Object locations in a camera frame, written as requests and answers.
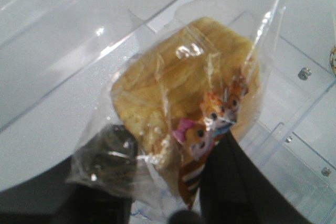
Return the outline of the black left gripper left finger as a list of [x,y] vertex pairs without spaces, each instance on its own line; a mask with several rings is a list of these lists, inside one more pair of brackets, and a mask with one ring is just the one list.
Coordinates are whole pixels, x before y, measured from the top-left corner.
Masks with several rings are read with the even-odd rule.
[[108,124],[71,157],[67,181],[79,185],[77,223],[129,223],[138,144],[124,125]]

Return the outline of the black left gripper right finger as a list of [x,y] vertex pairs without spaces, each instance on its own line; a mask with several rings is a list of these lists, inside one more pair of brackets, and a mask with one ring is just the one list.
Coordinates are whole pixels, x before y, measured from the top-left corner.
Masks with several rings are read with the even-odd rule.
[[309,223],[260,172],[231,132],[207,158],[200,185],[205,223]]

